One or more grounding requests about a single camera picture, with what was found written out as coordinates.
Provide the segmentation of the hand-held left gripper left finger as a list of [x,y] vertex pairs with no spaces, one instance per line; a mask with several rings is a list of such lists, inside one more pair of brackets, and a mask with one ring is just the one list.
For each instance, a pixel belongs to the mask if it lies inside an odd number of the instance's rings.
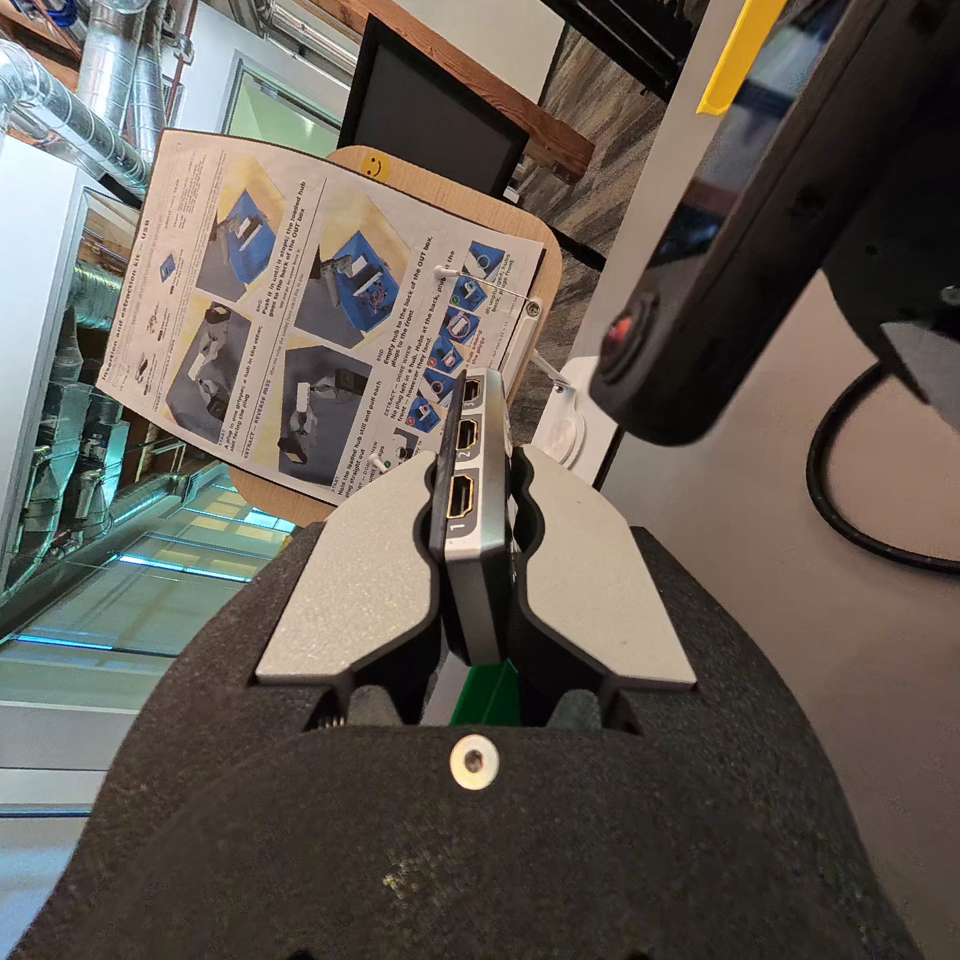
[[358,687],[438,615],[425,546],[437,455],[419,452],[325,522],[255,670],[265,686]]

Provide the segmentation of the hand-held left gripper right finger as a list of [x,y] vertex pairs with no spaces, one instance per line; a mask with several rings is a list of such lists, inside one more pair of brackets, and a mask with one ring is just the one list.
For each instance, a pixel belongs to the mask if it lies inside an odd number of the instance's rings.
[[511,663],[536,692],[689,691],[697,678],[631,527],[532,444],[511,456]]

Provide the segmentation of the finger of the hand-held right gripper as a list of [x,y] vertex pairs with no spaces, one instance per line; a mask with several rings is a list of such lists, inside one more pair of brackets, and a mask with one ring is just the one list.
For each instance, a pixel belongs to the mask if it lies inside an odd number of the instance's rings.
[[884,322],[881,330],[924,403],[958,409],[958,340],[925,322]]

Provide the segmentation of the grey multi-port hub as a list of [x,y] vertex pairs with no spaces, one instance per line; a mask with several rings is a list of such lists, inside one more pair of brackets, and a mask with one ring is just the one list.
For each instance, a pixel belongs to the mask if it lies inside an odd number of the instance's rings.
[[513,584],[510,496],[513,443],[499,371],[457,378],[437,455],[428,550],[450,651],[470,667],[506,658]]

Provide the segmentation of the yellow plastic bin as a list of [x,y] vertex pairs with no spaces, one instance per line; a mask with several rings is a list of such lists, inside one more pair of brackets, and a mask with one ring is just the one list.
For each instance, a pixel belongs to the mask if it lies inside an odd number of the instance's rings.
[[786,1],[743,3],[702,92],[696,114],[726,114],[785,6]]

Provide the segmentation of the green plastic bin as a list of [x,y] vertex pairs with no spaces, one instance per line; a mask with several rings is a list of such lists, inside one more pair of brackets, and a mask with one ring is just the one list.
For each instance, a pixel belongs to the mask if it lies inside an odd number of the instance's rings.
[[519,674],[510,660],[468,668],[450,727],[522,725]]

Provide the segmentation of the black braided cable green plugs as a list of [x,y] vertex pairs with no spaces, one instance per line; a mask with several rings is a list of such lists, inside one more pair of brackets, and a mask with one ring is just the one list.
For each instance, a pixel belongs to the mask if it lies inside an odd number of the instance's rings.
[[827,408],[813,433],[806,454],[804,476],[808,497],[821,520],[858,550],[898,567],[958,579],[957,559],[921,554],[867,534],[846,519],[831,496],[828,474],[835,442],[859,404],[889,377],[882,363],[874,363],[851,381]]

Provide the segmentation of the white stand base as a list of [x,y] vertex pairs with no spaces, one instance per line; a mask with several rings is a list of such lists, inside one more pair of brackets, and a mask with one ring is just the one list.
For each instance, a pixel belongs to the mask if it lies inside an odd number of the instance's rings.
[[598,356],[575,356],[551,368],[551,390],[533,444],[571,474],[600,491],[623,437],[622,429],[593,401],[590,386]]

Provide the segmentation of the printed instruction sheet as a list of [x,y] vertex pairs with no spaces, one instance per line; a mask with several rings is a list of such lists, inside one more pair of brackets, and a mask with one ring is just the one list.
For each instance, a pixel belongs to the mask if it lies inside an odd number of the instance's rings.
[[320,519],[438,450],[463,373],[511,396],[559,276],[530,214],[337,157],[164,130],[96,381]]

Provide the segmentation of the wooden beam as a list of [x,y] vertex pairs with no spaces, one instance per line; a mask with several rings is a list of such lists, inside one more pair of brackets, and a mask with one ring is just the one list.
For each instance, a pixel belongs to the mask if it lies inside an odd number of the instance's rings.
[[521,130],[523,154],[565,184],[587,172],[594,143],[557,119],[526,92],[540,93],[562,33],[551,10],[531,14],[532,2],[308,1],[300,6],[339,33],[362,41],[375,18],[428,64]]

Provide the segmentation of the black monitor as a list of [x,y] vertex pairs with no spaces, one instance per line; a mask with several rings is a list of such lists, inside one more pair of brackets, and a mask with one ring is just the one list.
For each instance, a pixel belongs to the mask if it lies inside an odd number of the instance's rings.
[[529,134],[375,16],[366,19],[338,148],[385,152],[503,200]]

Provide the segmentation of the silver ventilation ducts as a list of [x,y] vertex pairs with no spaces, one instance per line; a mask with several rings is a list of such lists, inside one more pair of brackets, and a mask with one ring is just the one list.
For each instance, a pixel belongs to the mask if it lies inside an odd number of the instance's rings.
[[127,426],[95,387],[149,166],[120,101],[162,106],[164,2],[95,2],[81,95],[2,32],[2,604],[113,524]]

